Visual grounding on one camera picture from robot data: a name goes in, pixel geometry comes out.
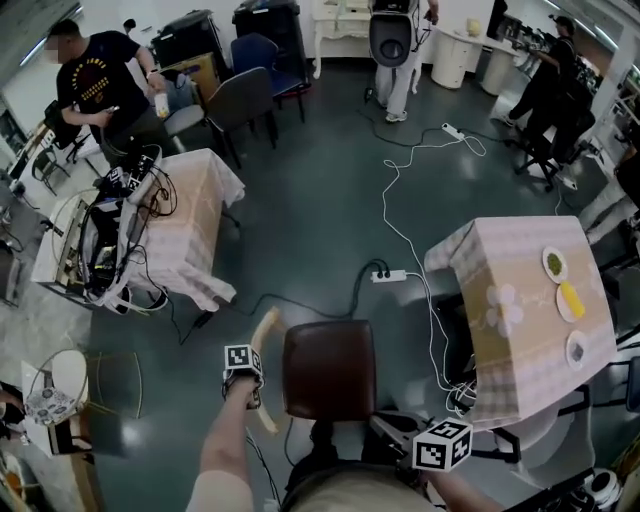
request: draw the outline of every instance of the brown leather stool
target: brown leather stool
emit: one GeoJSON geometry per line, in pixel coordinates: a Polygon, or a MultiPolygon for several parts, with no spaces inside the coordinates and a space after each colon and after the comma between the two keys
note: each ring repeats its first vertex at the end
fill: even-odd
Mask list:
{"type": "Polygon", "coordinates": [[[368,420],[376,400],[371,325],[365,320],[350,320],[289,329],[282,374],[289,415],[313,420],[368,420]]]}

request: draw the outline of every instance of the tablecloth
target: tablecloth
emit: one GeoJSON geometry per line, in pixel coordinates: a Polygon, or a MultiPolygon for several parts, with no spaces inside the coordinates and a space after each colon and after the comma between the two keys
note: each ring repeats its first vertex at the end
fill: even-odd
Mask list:
{"type": "Polygon", "coordinates": [[[452,267],[471,330],[477,400],[467,415],[477,430],[516,423],[588,381],[616,354],[600,274],[575,217],[479,218],[429,250],[425,271],[452,267]],[[556,305],[558,285],[542,252],[567,260],[568,281],[586,308],[570,324],[556,305]],[[585,334],[580,369],[567,360],[572,331],[585,334]]]}
{"type": "MultiPolygon", "coordinates": [[[[202,310],[217,311],[214,297],[230,302],[236,294],[228,283],[211,275],[222,203],[231,206],[244,197],[244,185],[209,149],[171,156],[160,165],[175,186],[177,206],[167,217],[152,218],[146,229],[151,280],[171,292],[188,295],[202,310]]],[[[160,182],[166,188],[161,175],[160,182]]],[[[154,193],[149,191],[147,200],[154,193]]],[[[169,201],[161,201],[168,213],[169,201]]],[[[129,284],[155,290],[144,264],[133,264],[129,284]]]]}

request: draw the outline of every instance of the white plate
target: white plate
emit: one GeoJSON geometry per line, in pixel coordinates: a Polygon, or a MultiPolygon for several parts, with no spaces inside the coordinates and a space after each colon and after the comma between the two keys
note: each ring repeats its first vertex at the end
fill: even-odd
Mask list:
{"type": "Polygon", "coordinates": [[[556,284],[560,284],[562,281],[566,281],[569,277],[569,266],[567,265],[567,260],[565,259],[563,254],[555,247],[544,248],[544,250],[542,251],[542,266],[549,276],[549,279],[551,279],[556,284]],[[562,272],[560,272],[560,274],[558,274],[557,276],[554,275],[553,272],[551,272],[549,264],[547,263],[547,258],[550,254],[555,254],[562,263],[562,272]]]}
{"type": "Polygon", "coordinates": [[[558,286],[558,291],[556,292],[556,304],[558,305],[558,311],[560,311],[560,316],[564,319],[565,322],[569,322],[570,324],[576,322],[578,319],[575,317],[569,304],[564,300],[564,295],[562,295],[562,290],[558,286]]]}
{"type": "Polygon", "coordinates": [[[566,356],[567,363],[574,370],[582,369],[582,361],[585,359],[587,337],[583,332],[573,331],[567,338],[566,356]]]}

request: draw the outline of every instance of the yellow sponge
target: yellow sponge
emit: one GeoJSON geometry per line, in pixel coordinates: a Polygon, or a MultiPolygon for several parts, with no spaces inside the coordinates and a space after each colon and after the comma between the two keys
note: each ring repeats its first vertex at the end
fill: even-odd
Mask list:
{"type": "Polygon", "coordinates": [[[585,313],[584,304],[582,304],[580,297],[578,297],[578,292],[576,292],[576,289],[571,286],[569,281],[562,281],[560,283],[560,292],[562,293],[564,300],[567,302],[569,309],[571,309],[573,316],[577,319],[582,318],[585,313]]]}

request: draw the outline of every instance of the graphic print on t-shirt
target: graphic print on t-shirt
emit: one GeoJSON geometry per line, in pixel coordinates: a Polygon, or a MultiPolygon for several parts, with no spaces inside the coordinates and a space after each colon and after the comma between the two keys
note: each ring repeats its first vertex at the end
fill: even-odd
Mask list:
{"type": "Polygon", "coordinates": [[[104,100],[103,90],[108,85],[107,65],[101,59],[93,57],[79,63],[71,79],[71,86],[80,94],[82,101],[93,100],[96,104],[104,100]]]}

